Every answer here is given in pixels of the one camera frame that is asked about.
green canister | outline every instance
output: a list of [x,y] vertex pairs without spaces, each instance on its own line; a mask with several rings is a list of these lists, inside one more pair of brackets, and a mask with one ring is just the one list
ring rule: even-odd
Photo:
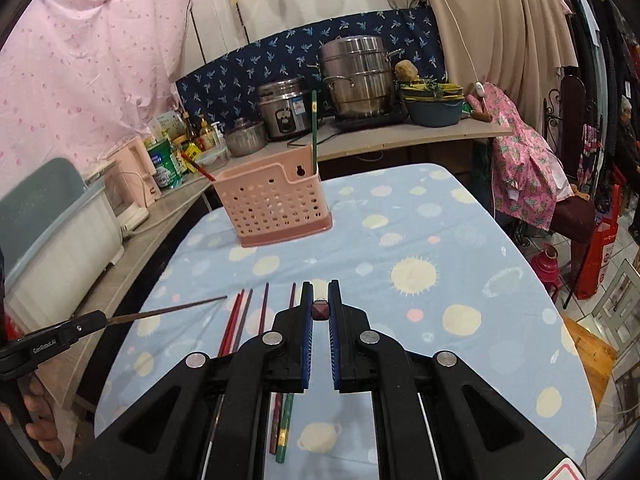
[[154,179],[158,187],[175,187],[180,184],[180,173],[176,170],[178,167],[174,160],[174,154],[171,152],[171,144],[169,140],[161,140],[149,146],[146,149],[151,157],[151,162],[156,167]]

pink floral fabric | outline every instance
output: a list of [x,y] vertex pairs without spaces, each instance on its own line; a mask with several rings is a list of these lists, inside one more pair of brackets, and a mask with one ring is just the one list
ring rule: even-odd
[[[482,109],[473,96],[467,100],[475,110]],[[520,118],[504,92],[490,82],[484,84],[484,104],[494,123],[514,131],[512,136],[494,139],[495,210],[548,230],[556,209],[557,192],[550,163],[554,155],[549,145]]]
[[189,5],[31,2],[0,52],[0,196],[57,156],[82,171],[171,109]]

light blue tablecloth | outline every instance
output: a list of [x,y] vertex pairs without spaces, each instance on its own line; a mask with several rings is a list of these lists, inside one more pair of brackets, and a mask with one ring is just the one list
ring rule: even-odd
[[[257,334],[270,282],[267,329],[287,308],[292,282],[316,297],[338,279],[344,303],[405,349],[448,349],[580,463],[595,408],[574,344],[545,289],[493,219],[433,164],[324,183],[334,227],[299,240],[243,249],[224,210],[180,244],[143,311],[228,294],[136,322],[111,369],[96,434],[189,352],[216,356],[241,288],[254,288],[243,341]],[[331,380],[327,324],[314,324],[311,384],[295,397],[287,461],[267,455],[266,479],[377,478],[369,394],[341,396]]]

green chopstick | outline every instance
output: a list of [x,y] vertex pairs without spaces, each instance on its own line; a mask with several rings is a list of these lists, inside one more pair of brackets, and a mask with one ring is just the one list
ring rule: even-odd
[[276,462],[279,464],[284,463],[284,457],[287,453],[287,442],[289,441],[289,426],[291,424],[291,409],[293,408],[293,395],[294,394],[286,394],[284,399],[282,418],[280,419],[278,448],[276,449]]
[[318,91],[311,92],[311,144],[314,152],[314,174],[318,171]]

pink curtain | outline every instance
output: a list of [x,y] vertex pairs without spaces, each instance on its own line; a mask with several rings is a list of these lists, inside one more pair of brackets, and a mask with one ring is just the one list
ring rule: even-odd
[[47,160],[79,171],[172,92],[190,0],[34,0],[0,52],[0,196]]

